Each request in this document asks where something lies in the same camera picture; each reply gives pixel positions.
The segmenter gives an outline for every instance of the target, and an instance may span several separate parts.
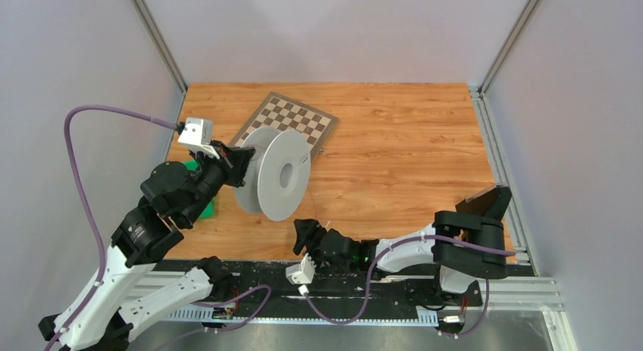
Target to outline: wooden tabletop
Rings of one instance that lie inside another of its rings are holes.
[[[193,83],[180,117],[214,121],[213,137],[227,143],[270,92],[340,119],[301,205],[273,222],[245,213],[224,187],[216,216],[183,231],[168,258],[297,259],[295,218],[330,222],[355,240],[394,238],[494,182],[465,84]],[[168,160],[190,160],[176,137]],[[512,249],[508,231],[505,242]]]

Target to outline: gray wall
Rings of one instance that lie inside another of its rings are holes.
[[[526,0],[146,0],[186,80],[479,84]]]
[[[64,147],[64,116],[102,103],[168,120],[181,96],[129,0],[0,0],[0,349],[42,349],[98,264]],[[107,238],[162,161],[170,132],[86,113],[72,122],[80,173]]]
[[[583,350],[641,349],[643,0],[544,0],[489,98]]]

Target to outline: green box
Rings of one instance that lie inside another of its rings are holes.
[[[184,161],[183,165],[187,168],[188,171],[195,171],[198,167],[198,164],[194,160]],[[213,198],[210,203],[205,207],[199,218],[208,218],[215,215],[215,199]]]

